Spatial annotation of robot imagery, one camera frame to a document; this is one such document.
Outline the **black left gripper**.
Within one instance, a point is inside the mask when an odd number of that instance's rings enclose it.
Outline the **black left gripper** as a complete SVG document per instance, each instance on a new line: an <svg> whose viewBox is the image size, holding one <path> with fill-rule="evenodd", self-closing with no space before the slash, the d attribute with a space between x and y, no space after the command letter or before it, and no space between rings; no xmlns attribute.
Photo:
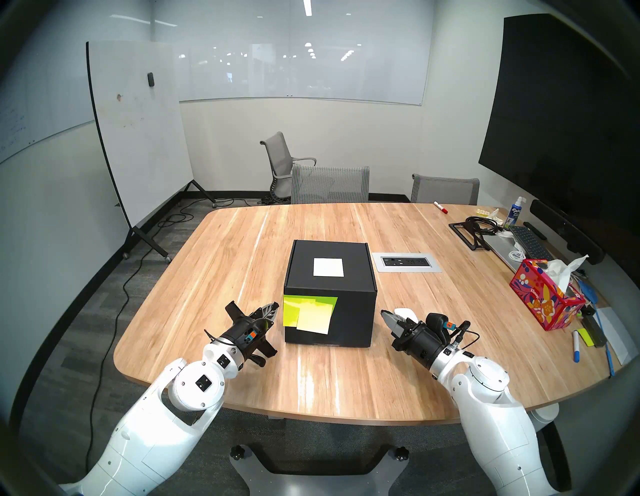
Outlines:
<svg viewBox="0 0 640 496"><path fill-rule="evenodd" d="M218 340L235 347L244 360L251 360L259 367L264 367L266 359L278 353L266 339L267 332L275 323L278 309L279 304L273 302L245 315L235 301L231 301L225 310L232 320L232 326Z"/></svg>

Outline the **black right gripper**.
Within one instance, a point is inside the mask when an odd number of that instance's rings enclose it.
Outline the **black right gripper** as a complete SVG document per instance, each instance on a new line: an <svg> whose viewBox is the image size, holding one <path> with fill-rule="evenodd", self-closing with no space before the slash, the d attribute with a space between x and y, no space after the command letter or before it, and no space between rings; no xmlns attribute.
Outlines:
<svg viewBox="0 0 640 496"><path fill-rule="evenodd" d="M383 321L394 336L392 347L431 369L440 355L453 354L469 330L469 321L455 325L441 313L429 313L425 321L410 317L410 310L381 310Z"/></svg>

